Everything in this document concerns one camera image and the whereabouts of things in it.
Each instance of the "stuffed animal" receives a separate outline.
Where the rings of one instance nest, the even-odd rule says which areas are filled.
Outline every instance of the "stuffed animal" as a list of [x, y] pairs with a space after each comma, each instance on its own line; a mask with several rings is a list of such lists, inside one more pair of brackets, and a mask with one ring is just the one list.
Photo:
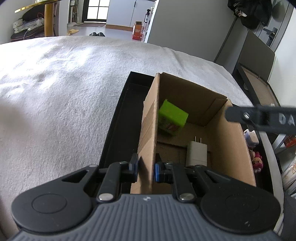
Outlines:
[[261, 170], [263, 168], [262, 156], [260, 155], [260, 153], [258, 151], [254, 152], [254, 151], [249, 150], [249, 154], [250, 154], [250, 157], [252, 160], [254, 173], [261, 172]]
[[252, 160], [252, 164], [253, 164], [254, 173], [261, 172], [261, 170], [263, 168], [263, 162], [259, 157], [255, 157]]

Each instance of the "orange box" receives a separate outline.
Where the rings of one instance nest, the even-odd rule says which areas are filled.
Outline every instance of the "orange box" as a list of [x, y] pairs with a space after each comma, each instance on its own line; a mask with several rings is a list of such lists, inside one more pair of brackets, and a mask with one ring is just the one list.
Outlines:
[[142, 22], [137, 21], [136, 24], [133, 25], [133, 40], [142, 40]]

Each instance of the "cardboard box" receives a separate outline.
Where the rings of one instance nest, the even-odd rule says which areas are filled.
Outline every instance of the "cardboard box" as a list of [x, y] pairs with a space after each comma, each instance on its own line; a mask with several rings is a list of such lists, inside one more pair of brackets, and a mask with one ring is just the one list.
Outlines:
[[[157, 131], [158, 109], [165, 99], [189, 114], [175, 136]], [[256, 186], [254, 171], [241, 125], [227, 122], [225, 109], [232, 106], [226, 96], [166, 73], [157, 74], [146, 96], [138, 146], [138, 181], [131, 193], [170, 193], [170, 185], [154, 182], [155, 154], [163, 162], [185, 165], [187, 144], [200, 138], [208, 146], [208, 167]]]
[[133, 25], [133, 40], [142, 40], [142, 22]]

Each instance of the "pink toy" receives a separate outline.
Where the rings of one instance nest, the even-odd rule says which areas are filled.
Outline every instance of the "pink toy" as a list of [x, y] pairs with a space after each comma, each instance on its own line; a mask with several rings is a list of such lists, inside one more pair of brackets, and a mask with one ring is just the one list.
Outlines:
[[256, 151], [255, 153], [252, 152], [252, 154], [254, 156], [254, 158], [252, 159], [254, 173], [259, 173], [263, 168], [262, 156], [258, 151]]

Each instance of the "black shoe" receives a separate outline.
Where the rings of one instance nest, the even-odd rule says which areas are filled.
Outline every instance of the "black shoe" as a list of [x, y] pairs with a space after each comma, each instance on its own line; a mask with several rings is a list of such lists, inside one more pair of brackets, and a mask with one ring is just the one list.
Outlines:
[[93, 33], [91, 33], [90, 34], [90, 36], [99, 36], [99, 37], [105, 37], [105, 35], [102, 33], [102, 32], [100, 32], [100, 33], [96, 33], [96, 32], [93, 32]]

